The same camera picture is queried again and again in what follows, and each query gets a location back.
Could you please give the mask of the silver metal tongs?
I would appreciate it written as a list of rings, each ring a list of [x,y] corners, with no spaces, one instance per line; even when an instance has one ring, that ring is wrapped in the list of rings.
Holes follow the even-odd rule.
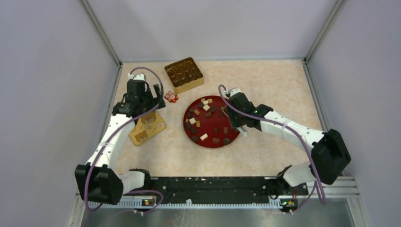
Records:
[[[248,131],[243,126],[238,127],[237,129],[244,137],[248,136]]]

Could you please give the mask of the gold bear tin lid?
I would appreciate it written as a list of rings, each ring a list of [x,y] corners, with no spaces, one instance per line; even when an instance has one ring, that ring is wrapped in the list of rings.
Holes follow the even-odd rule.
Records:
[[[158,112],[154,111],[139,118],[133,130],[129,133],[129,138],[135,146],[141,146],[165,129],[165,121]]]

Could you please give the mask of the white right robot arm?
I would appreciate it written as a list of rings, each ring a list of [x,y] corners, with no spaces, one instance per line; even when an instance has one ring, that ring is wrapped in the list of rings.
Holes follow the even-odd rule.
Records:
[[[244,126],[281,137],[304,150],[308,161],[286,167],[278,174],[278,191],[290,195],[296,186],[316,181],[332,185],[351,162],[341,134],[334,129],[320,131],[288,119],[271,107],[254,106],[238,88],[222,93],[226,98],[227,114],[233,128],[245,134]]]

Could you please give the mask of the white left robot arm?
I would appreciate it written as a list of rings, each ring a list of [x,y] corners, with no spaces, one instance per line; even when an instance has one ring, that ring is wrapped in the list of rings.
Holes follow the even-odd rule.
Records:
[[[106,133],[93,155],[77,165],[74,175],[82,200],[88,204],[116,205],[132,190],[139,195],[150,193],[152,183],[146,170],[133,169],[125,174],[115,172],[124,143],[139,118],[165,107],[162,83],[150,86],[145,79],[130,79],[127,92],[112,110]]]

